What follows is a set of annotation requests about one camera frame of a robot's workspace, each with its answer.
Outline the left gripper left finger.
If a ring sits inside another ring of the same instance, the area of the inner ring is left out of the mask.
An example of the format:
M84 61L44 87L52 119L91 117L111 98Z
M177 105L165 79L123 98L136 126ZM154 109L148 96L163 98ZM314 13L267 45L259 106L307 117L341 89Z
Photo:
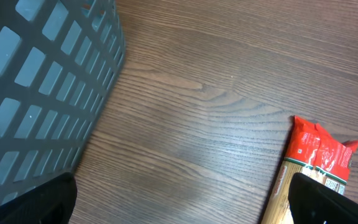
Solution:
M0 206L0 224L66 224L73 213L77 186L63 173Z

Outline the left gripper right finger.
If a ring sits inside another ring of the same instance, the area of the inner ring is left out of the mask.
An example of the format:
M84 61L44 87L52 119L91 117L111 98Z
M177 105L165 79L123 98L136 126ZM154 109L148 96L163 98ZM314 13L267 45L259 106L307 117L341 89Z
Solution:
M358 224L358 203L296 173L288 193L294 224Z

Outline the orange pasta packet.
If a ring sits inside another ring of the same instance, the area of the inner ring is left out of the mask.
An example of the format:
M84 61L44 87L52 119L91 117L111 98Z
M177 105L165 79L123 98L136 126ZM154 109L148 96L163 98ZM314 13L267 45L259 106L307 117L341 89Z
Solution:
M357 148L358 140L339 142L320 124L295 116L290 142L262 223L293 223L288 194L296 173L343 195Z

